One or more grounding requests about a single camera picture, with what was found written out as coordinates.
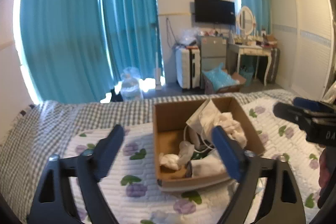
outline hand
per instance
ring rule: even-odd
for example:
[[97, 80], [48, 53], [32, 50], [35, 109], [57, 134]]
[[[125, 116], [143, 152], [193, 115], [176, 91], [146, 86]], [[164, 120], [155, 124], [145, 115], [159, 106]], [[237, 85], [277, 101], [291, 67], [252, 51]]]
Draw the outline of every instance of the hand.
[[320, 156], [320, 178], [319, 178], [319, 185], [323, 189], [328, 185], [330, 180], [330, 172], [327, 168], [327, 159], [326, 159], [326, 150], [324, 149], [321, 156]]

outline vanity table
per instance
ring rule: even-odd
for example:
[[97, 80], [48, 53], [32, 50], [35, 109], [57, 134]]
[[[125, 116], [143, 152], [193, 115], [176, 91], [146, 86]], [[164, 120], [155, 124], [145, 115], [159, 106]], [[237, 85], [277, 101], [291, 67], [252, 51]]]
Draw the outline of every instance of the vanity table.
[[257, 67], [254, 75], [254, 79], [257, 77], [258, 67], [259, 67], [259, 57], [260, 56], [267, 56], [268, 63], [266, 67], [265, 77], [264, 77], [264, 85], [266, 86], [267, 82], [267, 75], [269, 68], [272, 62], [272, 53], [269, 49], [265, 49], [261, 46], [247, 46], [247, 45], [237, 45], [237, 44], [229, 44], [229, 50], [238, 54], [238, 61], [237, 61], [237, 72], [239, 73], [240, 68], [240, 58], [242, 55], [252, 55], [257, 56]]

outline water bottle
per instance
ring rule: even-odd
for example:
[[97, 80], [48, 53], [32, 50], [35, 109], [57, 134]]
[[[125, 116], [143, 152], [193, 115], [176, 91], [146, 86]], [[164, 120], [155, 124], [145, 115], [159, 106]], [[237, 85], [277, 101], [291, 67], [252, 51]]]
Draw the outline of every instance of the water bottle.
[[139, 80], [132, 77], [129, 73], [122, 75], [123, 81], [121, 84], [121, 95], [124, 101], [142, 100], [142, 92], [139, 85]]

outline table leg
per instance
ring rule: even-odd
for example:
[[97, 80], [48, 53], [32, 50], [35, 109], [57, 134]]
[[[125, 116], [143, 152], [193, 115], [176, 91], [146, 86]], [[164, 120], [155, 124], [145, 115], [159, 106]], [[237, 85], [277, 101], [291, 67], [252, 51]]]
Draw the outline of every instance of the table leg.
[[266, 84], [267, 84], [266, 79], [267, 79], [269, 68], [271, 67], [271, 63], [272, 63], [272, 55], [271, 55], [271, 53], [269, 53], [267, 68], [266, 68], [265, 77], [264, 77], [264, 86], [266, 86]]
[[258, 68], [259, 68], [259, 55], [257, 56], [257, 66], [255, 68], [255, 75], [254, 75], [254, 79], [257, 78], [257, 74], [258, 74]]
[[239, 67], [240, 67], [240, 53], [238, 53], [238, 60], [237, 60], [237, 73], [239, 73]]

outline cardboard box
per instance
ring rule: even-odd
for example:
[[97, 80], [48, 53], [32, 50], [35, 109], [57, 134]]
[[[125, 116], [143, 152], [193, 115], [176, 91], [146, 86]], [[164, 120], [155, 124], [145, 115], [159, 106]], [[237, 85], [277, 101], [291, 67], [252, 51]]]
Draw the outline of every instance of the cardboard box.
[[[265, 148], [249, 118], [235, 98], [212, 99], [221, 112], [231, 112], [241, 123], [247, 138], [245, 149], [262, 155]], [[227, 173], [201, 178], [185, 178], [185, 168], [179, 171], [160, 166], [159, 154], [178, 154], [186, 121], [205, 100], [156, 104], [153, 107], [154, 162], [157, 183], [163, 191], [189, 191], [229, 180]]]
[[246, 79], [239, 75], [239, 73], [235, 72], [231, 75], [233, 80], [238, 80], [239, 84], [236, 85], [229, 85], [224, 88], [221, 88], [217, 91], [214, 90], [212, 82], [203, 74], [204, 81], [205, 81], [205, 94], [215, 94], [215, 93], [227, 93], [227, 92], [239, 92], [240, 89], [245, 85]]

